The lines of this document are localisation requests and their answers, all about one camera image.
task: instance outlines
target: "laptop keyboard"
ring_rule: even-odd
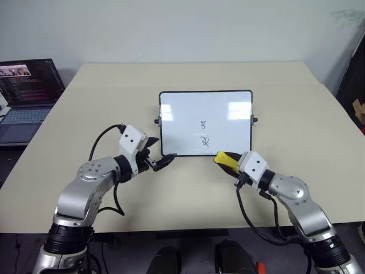
[[[42,123],[50,112],[50,108],[38,110],[10,110],[4,117],[2,124]]]

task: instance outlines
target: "laptop screen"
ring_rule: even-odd
[[[63,91],[52,59],[0,62],[0,92],[9,106],[54,104]]]

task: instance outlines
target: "yellow marker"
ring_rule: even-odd
[[[238,172],[238,161],[232,159],[223,151],[219,151],[217,153],[217,156],[214,157],[214,162],[216,164],[224,164],[225,166],[233,169],[234,172]]]

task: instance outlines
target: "black cable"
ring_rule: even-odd
[[[102,258],[103,258],[105,272],[107,274],[109,274],[109,270],[108,270],[108,267],[107,267],[107,262],[105,261],[105,257],[104,257],[104,245],[105,245],[105,243],[102,243]]]
[[[98,144],[98,142],[99,142],[99,140],[100,140],[100,138],[101,137],[103,137],[103,135],[105,134],[105,133],[107,133],[109,130],[111,130],[111,129],[113,129],[113,128],[115,128],[115,127],[118,127],[119,125],[118,124],[114,124],[114,125],[112,125],[112,126],[110,126],[110,127],[108,127],[106,130],[104,130],[97,138],[96,138],[96,140],[95,140],[95,142],[94,142],[94,145],[92,146],[92,149],[91,149],[91,152],[90,152],[90,156],[89,156],[89,161],[91,161],[92,160],[92,156],[94,155],[94,151],[95,151],[95,148],[96,148],[96,145]]]
[[[122,210],[122,208],[121,208],[121,206],[120,206],[120,204],[119,204],[119,202],[118,202],[118,196],[117,196],[117,189],[118,189],[118,185],[119,185],[119,183],[117,182],[117,183],[114,185],[114,189],[113,189],[114,203],[115,203],[115,206],[116,206],[117,208],[113,208],[113,207],[103,207],[103,208],[101,208],[101,209],[99,209],[99,210],[98,210],[98,213],[99,213],[99,212],[102,212],[102,211],[104,211],[104,210],[111,210],[111,211],[114,211],[114,212],[116,212],[116,213],[118,213],[118,214],[121,214],[121,216],[124,216],[124,215],[125,215],[124,211]]]
[[[95,142],[94,142],[94,144],[92,145],[92,148],[91,148],[91,152],[90,152],[90,156],[89,156],[89,161],[91,161],[92,160],[92,157],[93,157],[93,155],[94,155],[94,151],[95,151],[95,148],[96,148],[96,145],[98,144],[98,142],[99,142],[99,140],[103,137],[103,135],[105,134],[105,133],[107,133],[109,130],[111,130],[111,129],[113,129],[113,128],[115,128],[115,127],[120,127],[120,126],[122,126],[122,125],[120,125],[120,124],[114,124],[114,125],[112,125],[112,126],[110,126],[110,127],[108,127],[106,130],[104,130],[97,138],[96,138],[96,140],[95,140]],[[118,189],[118,185],[119,185],[119,183],[116,183],[115,185],[114,185],[114,191],[113,191],[113,196],[114,196],[114,203],[115,203],[115,206],[117,207],[117,208],[113,208],[113,207],[103,207],[103,208],[101,208],[101,209],[99,209],[98,210],[98,213],[99,212],[102,212],[102,211],[104,211],[104,210],[111,210],[111,211],[114,211],[114,212],[116,212],[116,213],[118,213],[118,214],[121,214],[121,216],[124,216],[125,214],[124,214],[124,211],[122,210],[122,208],[121,208],[121,206],[120,206],[120,204],[119,204],[119,201],[118,201],[118,196],[117,196],[117,189]]]
[[[19,235],[15,233],[15,236],[17,237],[17,240],[15,241],[15,249],[18,250],[17,258],[15,259],[15,268],[14,268],[14,274],[17,274],[18,271],[18,260],[21,255],[21,245],[19,244]]]
[[[304,250],[304,254],[307,256],[307,271],[306,274],[310,274],[312,271],[312,258],[310,257],[309,253]]]
[[[272,197],[270,198],[270,201],[272,201],[274,204],[274,218],[275,218],[276,230],[278,231],[280,238],[283,240],[286,240],[287,238],[283,235],[283,233],[281,232],[281,229],[280,229],[279,217],[278,217],[278,204],[276,203],[275,199]]]
[[[114,185],[113,197],[114,197],[114,202],[115,202],[116,208],[119,210],[121,216],[124,216],[124,211],[122,210],[122,208],[119,204],[119,201],[118,201],[118,195],[117,195],[118,185],[119,185],[118,182]]]
[[[91,259],[95,262],[96,266],[98,267],[98,274],[102,274],[102,266],[100,265],[100,262],[98,258],[90,252]]]
[[[90,245],[87,244],[86,248],[86,264],[87,264],[87,274],[91,273],[91,259],[90,259]]]
[[[103,208],[101,208],[101,209],[98,210],[98,213],[100,213],[100,212],[102,212],[104,210],[111,210],[111,211],[114,211],[114,212],[116,212],[118,214],[121,214],[121,212],[119,212],[118,209],[113,208],[113,207],[103,207]]]
[[[250,228],[259,236],[261,237],[262,239],[264,239],[266,242],[272,244],[272,245],[277,245],[277,246],[283,246],[283,245],[288,245],[288,244],[301,244],[301,240],[300,238],[297,238],[297,237],[292,237],[292,238],[289,238],[287,239],[286,241],[275,241],[275,240],[272,240],[268,237],[266,237],[264,234],[262,234],[255,226],[254,224],[250,221],[250,219],[248,218],[247,214],[246,214],[246,211],[244,209],[244,205],[242,203],[242,199],[241,199],[241,195],[240,195],[240,188],[241,188],[241,185],[238,184],[236,186],[236,194],[237,194],[237,198],[238,198],[238,203],[240,205],[240,209],[241,209],[241,212],[242,212],[242,215],[244,216],[246,222],[248,223],[248,225],[250,226]]]

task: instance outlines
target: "white wall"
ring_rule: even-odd
[[[0,0],[0,60],[304,60],[336,93],[364,31],[364,0]]]

